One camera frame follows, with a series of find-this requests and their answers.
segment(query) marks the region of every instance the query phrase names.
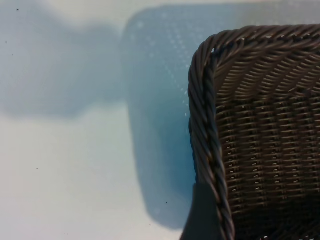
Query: white table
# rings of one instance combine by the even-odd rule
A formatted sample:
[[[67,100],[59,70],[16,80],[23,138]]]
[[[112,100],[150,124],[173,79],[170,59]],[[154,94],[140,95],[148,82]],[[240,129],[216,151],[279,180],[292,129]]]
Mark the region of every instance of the white table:
[[[160,32],[168,46],[152,28],[153,13],[170,23],[171,10],[181,8],[181,21],[189,13],[202,20],[207,6],[0,1],[0,239],[179,239],[195,178],[186,94],[193,52],[211,32],[320,20],[309,13],[319,12],[319,1],[250,1],[238,12],[230,9],[241,1],[201,2],[219,6],[212,14],[220,20],[211,29],[186,25],[184,34],[194,34],[183,35],[182,45],[175,18],[170,33]],[[292,17],[295,11],[301,14]],[[181,58],[179,65],[166,50]]]

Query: brown wicker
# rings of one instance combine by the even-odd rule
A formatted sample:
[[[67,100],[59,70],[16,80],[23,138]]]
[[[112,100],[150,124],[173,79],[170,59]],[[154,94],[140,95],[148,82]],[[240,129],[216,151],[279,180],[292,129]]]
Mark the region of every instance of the brown wicker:
[[[188,78],[197,181],[223,239],[320,239],[320,25],[212,35]]]

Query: wicker basket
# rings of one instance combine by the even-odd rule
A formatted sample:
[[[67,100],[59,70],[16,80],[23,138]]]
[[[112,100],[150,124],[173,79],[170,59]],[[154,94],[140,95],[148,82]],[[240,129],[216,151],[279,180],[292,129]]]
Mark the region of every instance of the wicker basket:
[[[188,78],[196,181],[220,238],[320,239],[320,25],[212,35]]]

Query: wicker weave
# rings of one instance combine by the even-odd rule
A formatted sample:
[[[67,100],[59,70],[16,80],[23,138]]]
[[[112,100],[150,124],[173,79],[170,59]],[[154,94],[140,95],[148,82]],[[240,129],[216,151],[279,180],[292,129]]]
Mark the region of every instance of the wicker weave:
[[[188,78],[197,181],[223,238],[320,239],[320,25],[212,35]]]

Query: white surface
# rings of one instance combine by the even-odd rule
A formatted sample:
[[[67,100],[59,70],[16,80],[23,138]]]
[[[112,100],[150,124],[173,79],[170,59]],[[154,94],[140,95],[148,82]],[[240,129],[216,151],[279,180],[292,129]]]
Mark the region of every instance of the white surface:
[[[183,180],[178,186],[186,189],[182,195],[167,189],[174,181],[162,174],[178,175],[175,167],[155,165],[152,174],[159,175],[150,173],[153,160],[170,159],[171,152],[159,147],[165,139],[158,136],[152,118],[130,108],[126,93],[130,95],[131,89],[122,82],[126,74],[119,49],[125,26],[141,11],[191,3],[199,4],[195,0],[1,1],[0,239],[179,239],[191,201],[193,164],[186,163],[184,175],[178,177]],[[239,21],[272,24],[274,18],[249,12],[229,19],[226,27]],[[183,81],[176,85],[179,94],[186,90],[187,79]],[[186,105],[187,99],[177,101]],[[183,131],[187,129],[185,112],[181,118],[170,116],[163,122],[178,121]],[[133,127],[148,131],[150,139],[133,135]],[[188,134],[183,134],[177,142],[187,146]],[[150,156],[150,165],[136,159],[137,140],[141,154]],[[183,146],[174,149],[186,152]],[[171,211],[178,207],[181,217]],[[170,221],[178,224],[166,224]]]

